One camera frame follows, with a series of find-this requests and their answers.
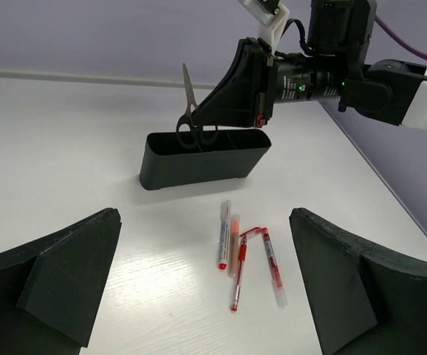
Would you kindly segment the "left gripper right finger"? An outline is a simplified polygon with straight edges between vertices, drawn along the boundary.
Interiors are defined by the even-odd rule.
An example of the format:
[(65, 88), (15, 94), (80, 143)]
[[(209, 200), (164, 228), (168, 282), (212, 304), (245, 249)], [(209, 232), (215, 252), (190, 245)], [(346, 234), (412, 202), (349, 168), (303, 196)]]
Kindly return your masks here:
[(427, 262), (294, 209), (290, 228), (323, 354), (427, 354)]

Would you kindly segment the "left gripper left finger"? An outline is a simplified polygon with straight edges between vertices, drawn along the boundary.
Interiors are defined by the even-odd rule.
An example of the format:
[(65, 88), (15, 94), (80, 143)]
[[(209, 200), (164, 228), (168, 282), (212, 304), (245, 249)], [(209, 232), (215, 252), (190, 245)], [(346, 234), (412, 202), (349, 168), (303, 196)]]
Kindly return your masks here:
[(79, 354), (89, 344), (122, 222), (107, 208), (0, 253), (0, 354)]

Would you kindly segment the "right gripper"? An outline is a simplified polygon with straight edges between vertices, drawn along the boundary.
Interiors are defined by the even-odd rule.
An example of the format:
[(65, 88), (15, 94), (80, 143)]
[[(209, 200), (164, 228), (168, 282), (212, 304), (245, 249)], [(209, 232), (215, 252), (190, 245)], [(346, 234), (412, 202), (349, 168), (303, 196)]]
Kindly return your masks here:
[[(194, 110), (194, 126), (261, 128), (272, 115), (273, 102), (344, 98), (352, 85), (367, 86), (364, 61), (376, 2), (312, 1), (310, 7), (308, 27), (289, 17), (283, 32), (297, 26), (301, 53), (272, 54), (265, 45), (267, 71), (277, 74), (279, 92), (264, 92), (265, 54), (259, 41), (241, 39), (227, 73)], [(259, 111), (261, 92), (266, 107)]]

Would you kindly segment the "black handled scissors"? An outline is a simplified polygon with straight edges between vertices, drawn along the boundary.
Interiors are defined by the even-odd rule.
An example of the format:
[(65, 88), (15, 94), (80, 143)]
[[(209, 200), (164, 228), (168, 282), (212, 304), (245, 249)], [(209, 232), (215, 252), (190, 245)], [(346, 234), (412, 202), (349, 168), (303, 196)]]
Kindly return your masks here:
[[(215, 130), (213, 131), (213, 136), (209, 139), (207, 139), (204, 136), (204, 130), (202, 126), (195, 126), (192, 121), (193, 113), (196, 109), (199, 108), (199, 105), (196, 102), (195, 94), (194, 94), (194, 88), (191, 83), (191, 77), (188, 73), (188, 68), (186, 63), (182, 64), (182, 76), (183, 76), (183, 83), (185, 88), (185, 95), (186, 95), (186, 101), (187, 101), (187, 107), (185, 109), (184, 114), (179, 118), (176, 125), (176, 137), (179, 142), (179, 144), (185, 148), (185, 149), (194, 149), (199, 148), (201, 149), (201, 145), (211, 145), (215, 142), (215, 140), (218, 138), (219, 130), (218, 126), (215, 126)], [(192, 142), (186, 143), (182, 139), (180, 127), (182, 125), (187, 125), (189, 128), (189, 132), (191, 133)]]

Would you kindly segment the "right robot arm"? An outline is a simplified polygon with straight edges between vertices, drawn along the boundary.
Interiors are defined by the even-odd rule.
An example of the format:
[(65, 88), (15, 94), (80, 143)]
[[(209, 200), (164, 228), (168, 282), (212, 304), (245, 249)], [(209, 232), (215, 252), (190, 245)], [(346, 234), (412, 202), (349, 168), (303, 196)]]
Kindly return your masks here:
[(337, 99), (341, 112), (399, 126), (423, 102), (427, 67), (394, 59), (365, 62), (376, 19), (375, 1), (313, 1), (308, 25), (280, 1), (245, 1), (259, 21), (257, 38), (238, 43), (219, 84), (187, 117), (206, 126), (260, 128), (278, 103)]

